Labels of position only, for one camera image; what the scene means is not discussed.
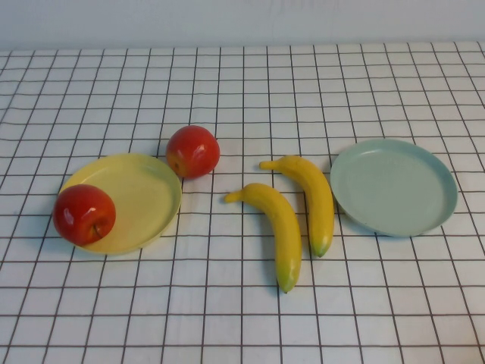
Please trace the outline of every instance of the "plastic apple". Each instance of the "plastic apple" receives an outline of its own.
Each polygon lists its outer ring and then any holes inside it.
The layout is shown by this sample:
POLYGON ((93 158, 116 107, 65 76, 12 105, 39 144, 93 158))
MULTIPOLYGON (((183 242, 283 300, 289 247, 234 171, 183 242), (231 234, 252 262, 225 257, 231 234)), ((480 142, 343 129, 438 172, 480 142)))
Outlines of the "plastic apple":
POLYGON ((197 178, 211 172, 219 162, 221 150, 214 136, 204 127, 180 128, 168 141, 167 162, 180 177, 197 178))
POLYGON ((84 246, 108 235, 116 221, 116 209, 105 191, 77 184, 59 193, 52 219, 65 240, 84 246))

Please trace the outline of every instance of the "plastic plate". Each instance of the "plastic plate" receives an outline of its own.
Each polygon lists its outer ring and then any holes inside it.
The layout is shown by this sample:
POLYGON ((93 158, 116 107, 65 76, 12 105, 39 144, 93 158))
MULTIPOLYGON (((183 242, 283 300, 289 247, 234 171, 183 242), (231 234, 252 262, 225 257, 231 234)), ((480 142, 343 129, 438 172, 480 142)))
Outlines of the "plastic plate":
POLYGON ((458 200, 448 168, 427 150, 401 140, 356 143, 336 158, 330 184, 352 220, 394 237, 440 226, 458 200))
POLYGON ((75 184, 103 189, 116 207, 110 233, 80 247, 92 253, 121 254, 148 245, 173 221, 182 198, 180 180, 167 164, 136 153, 110 155, 86 165, 61 191, 75 184))

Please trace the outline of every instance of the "yellow plate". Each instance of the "yellow plate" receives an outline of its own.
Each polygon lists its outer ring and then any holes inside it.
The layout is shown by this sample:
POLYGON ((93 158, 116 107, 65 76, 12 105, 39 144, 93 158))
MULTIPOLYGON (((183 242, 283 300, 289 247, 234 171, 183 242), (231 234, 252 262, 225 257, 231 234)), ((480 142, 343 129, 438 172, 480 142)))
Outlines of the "yellow plate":
POLYGON ((62 187, 91 184, 103 189, 116 207, 116 222, 104 238, 81 249, 123 254, 160 237, 180 208, 182 187, 171 168, 155 157, 110 155, 81 168, 62 187))

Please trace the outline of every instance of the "light blue plate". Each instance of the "light blue plate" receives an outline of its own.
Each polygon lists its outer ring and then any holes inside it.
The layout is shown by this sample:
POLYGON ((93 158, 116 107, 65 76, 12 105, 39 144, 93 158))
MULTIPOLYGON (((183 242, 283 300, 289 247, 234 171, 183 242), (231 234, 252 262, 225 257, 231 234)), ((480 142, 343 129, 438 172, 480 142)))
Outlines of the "light blue plate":
POLYGON ((440 226, 458 200, 448 168, 427 150, 401 140, 367 140, 348 148, 333 163, 330 184, 352 220, 394 237, 440 226))

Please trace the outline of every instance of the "yellow banana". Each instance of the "yellow banana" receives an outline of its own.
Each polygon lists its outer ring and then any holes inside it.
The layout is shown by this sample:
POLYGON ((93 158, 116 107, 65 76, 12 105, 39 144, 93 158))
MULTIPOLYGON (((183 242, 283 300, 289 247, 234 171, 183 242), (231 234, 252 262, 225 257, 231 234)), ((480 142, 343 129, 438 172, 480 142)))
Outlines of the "yellow banana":
POLYGON ((274 232, 275 264, 278 285, 284 293, 295 287, 302 264, 302 236, 295 212, 288 200, 273 187, 248 184, 229 193, 225 202, 243 201, 268 216, 274 232))
POLYGON ((309 160, 297 155, 261 162, 259 167, 280 172, 293 179, 305 191, 311 251, 322 257, 332 243, 334 224, 332 191, 324 174, 309 160))

